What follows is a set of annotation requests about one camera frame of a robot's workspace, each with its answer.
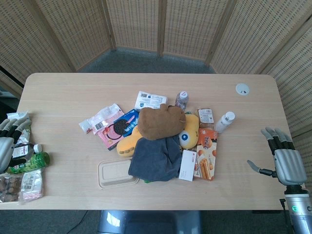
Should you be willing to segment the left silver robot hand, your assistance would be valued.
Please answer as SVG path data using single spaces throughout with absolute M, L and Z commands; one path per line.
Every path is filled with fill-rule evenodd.
M 32 121 L 26 117 L 21 119 L 5 119 L 0 123 L 0 174 L 3 174 L 8 167 L 20 163 L 20 160 L 13 159 L 14 147 L 23 130 L 30 126 Z

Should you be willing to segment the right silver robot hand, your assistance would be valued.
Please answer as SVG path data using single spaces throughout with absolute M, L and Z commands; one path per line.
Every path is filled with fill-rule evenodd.
M 259 174 L 278 178 L 284 186 L 304 184 L 307 181 L 305 167 L 292 138 L 278 128 L 266 127 L 261 133 L 265 136 L 273 155 L 275 170 L 260 168 L 248 160 L 249 166 Z

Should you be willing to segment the small clear white sachet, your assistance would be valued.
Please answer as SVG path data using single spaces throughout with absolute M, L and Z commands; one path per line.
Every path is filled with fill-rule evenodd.
M 94 132 L 93 118 L 88 118 L 79 123 L 80 128 L 85 134 Z

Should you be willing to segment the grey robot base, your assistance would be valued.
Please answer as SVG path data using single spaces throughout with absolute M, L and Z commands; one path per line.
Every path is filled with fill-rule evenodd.
M 200 211 L 102 210 L 97 234 L 203 234 Z

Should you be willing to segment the pink cookie package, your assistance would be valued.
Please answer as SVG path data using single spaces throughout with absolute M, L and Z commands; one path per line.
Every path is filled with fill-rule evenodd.
M 111 106 L 107 106 L 101 109 L 97 114 L 90 118 L 90 123 L 94 135 L 96 135 L 104 128 L 108 127 L 110 124 L 112 124 L 115 120 L 123 115 L 124 112 L 115 103 Z

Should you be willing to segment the dark bottle with white cap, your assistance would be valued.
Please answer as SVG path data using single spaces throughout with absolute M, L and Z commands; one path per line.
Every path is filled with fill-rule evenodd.
M 26 158 L 29 159 L 32 155 L 42 152 L 42 146 L 40 144 L 24 144 L 15 147 L 13 150 L 13 159 Z

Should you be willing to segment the green tea bottle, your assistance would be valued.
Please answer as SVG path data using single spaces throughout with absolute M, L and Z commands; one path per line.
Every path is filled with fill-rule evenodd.
M 6 170 L 9 174 L 21 174 L 47 167 L 50 164 L 50 156 L 47 152 L 32 155 L 29 159 L 21 158 L 21 163 Z

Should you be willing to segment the bag of brown snack balls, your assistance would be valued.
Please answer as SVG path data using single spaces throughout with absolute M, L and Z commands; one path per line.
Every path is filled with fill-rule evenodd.
M 22 175 L 0 175 L 0 203 L 16 202 L 19 200 Z

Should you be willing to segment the clear zip bag with label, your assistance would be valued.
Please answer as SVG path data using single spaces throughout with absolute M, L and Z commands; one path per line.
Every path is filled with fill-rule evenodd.
M 41 197 L 43 197 L 42 169 L 24 173 L 19 194 L 19 205 L 24 205 Z

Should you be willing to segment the white plastic bottle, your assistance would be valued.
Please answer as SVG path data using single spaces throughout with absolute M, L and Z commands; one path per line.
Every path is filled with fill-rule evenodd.
M 235 120 L 234 112 L 225 113 L 221 119 L 214 125 L 214 130 L 219 134 L 224 132 L 227 127 L 229 127 Z

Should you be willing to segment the orange egg roll box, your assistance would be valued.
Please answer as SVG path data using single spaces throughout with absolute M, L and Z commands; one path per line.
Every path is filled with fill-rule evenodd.
M 212 181 L 215 178 L 215 160 L 218 133 L 210 128 L 199 128 L 194 177 Z

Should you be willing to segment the white cardboard box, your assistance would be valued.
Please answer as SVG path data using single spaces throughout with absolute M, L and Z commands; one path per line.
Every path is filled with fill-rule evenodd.
M 192 182 L 197 153 L 194 151 L 183 150 L 182 160 L 179 170 L 179 179 Z

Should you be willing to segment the yellow plush toy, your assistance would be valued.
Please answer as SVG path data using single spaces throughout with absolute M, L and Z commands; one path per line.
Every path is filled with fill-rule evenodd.
M 191 149 L 198 142 L 199 119 L 196 115 L 186 113 L 186 125 L 184 130 L 178 135 L 179 144 L 182 149 Z M 122 139 L 117 144 L 117 153 L 122 157 L 131 157 L 134 154 L 136 144 L 143 136 L 138 131 L 137 126 L 132 134 Z

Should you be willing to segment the beige lidded food container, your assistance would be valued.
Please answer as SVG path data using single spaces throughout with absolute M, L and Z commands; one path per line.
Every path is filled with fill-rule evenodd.
M 139 178 L 128 174 L 131 159 L 119 158 L 100 162 L 97 166 L 99 187 L 102 189 L 117 188 L 138 183 Z

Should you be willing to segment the pink and blue cookie box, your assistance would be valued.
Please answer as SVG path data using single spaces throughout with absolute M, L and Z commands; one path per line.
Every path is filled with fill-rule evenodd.
M 104 128 L 98 131 L 97 136 L 109 151 L 114 149 L 119 141 L 132 133 L 137 126 L 138 115 L 139 113 L 135 109 L 125 114 L 120 110 L 106 121 L 107 124 L 104 124 Z

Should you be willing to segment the clear water bottle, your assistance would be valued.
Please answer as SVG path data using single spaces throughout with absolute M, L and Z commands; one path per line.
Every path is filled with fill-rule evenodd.
M 176 96 L 175 106 L 180 107 L 182 110 L 185 110 L 188 101 L 189 101 L 188 93 L 186 91 L 181 91 Z

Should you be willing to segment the grey towel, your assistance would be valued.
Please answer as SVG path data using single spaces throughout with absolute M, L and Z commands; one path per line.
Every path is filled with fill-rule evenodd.
M 169 181 L 178 177 L 182 155 L 178 135 L 147 140 L 141 138 L 128 170 L 128 175 L 144 181 Z

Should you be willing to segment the brown plush toy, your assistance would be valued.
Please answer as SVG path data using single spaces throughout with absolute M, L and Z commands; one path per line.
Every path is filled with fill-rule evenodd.
M 142 108 L 138 117 L 138 131 L 148 140 L 178 135 L 186 125 L 186 115 L 177 106 L 161 104 L 158 109 Z

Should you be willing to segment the wicker folding screen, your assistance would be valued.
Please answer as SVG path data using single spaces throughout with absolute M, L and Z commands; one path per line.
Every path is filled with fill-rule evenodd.
M 17 98 L 32 73 L 121 47 L 271 75 L 312 170 L 312 0 L 0 0 L 0 87 Z

